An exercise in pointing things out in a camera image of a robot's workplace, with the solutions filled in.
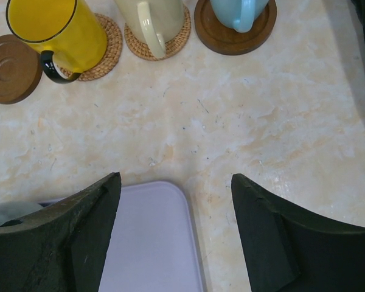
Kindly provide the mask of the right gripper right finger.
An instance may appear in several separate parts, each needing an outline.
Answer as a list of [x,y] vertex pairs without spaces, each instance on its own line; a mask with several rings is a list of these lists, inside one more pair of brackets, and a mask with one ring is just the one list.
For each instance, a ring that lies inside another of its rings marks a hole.
[[365,227],[316,214],[242,174],[231,190],[252,291],[365,291]]

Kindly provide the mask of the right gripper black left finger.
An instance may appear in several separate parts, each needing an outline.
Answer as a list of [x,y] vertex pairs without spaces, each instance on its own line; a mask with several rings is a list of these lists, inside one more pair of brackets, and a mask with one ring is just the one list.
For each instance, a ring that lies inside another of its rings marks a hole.
[[0,224],[0,291],[98,291],[120,173]]

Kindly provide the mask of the woven rattan coaster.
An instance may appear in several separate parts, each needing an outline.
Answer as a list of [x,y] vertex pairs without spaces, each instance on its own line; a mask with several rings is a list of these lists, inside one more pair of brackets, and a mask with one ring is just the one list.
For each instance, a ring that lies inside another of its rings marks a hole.
[[111,18],[83,6],[58,10],[55,16],[60,31],[50,62],[56,82],[95,80],[115,67],[122,51],[122,34]]
[[133,34],[133,32],[130,30],[129,26],[125,24],[124,27],[124,37],[126,44],[129,48],[129,50],[137,57],[148,60],[148,61],[161,61],[168,59],[174,55],[176,55],[178,52],[180,52],[183,47],[188,42],[190,32],[191,32],[191,19],[190,19],[190,13],[188,7],[184,4],[184,24],[182,26],[182,29],[179,31],[176,37],[174,37],[172,40],[166,42],[166,55],[163,58],[155,58],[154,55],[151,53],[148,46],[140,42]]

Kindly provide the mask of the yellow mug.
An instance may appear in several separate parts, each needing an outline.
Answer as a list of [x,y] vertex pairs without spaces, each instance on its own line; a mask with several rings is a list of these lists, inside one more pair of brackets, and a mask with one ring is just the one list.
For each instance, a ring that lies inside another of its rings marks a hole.
[[40,55],[43,72],[53,82],[78,79],[103,58],[107,36],[86,1],[8,1],[12,34]]

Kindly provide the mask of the dark brown wooden coaster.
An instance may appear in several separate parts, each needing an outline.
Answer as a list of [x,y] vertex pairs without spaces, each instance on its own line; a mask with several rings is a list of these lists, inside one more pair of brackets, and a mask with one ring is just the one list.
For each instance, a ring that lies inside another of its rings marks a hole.
[[275,0],[269,0],[249,32],[238,33],[217,19],[209,0],[199,0],[195,7],[195,30],[201,42],[223,55],[241,55],[261,46],[270,36],[277,17]]

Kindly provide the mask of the white light-blue mug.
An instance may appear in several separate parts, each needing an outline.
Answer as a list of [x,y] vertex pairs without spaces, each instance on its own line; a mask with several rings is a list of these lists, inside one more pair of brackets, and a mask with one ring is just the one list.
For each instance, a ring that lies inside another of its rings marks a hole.
[[269,0],[210,0],[219,22],[238,33],[251,30],[268,2]]

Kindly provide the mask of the cream mug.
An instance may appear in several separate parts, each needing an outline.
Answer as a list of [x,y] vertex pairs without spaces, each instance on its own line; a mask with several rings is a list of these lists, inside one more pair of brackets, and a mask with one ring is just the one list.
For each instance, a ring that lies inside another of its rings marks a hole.
[[166,56],[166,42],[183,27],[182,0],[115,0],[134,36],[145,43],[157,59]]

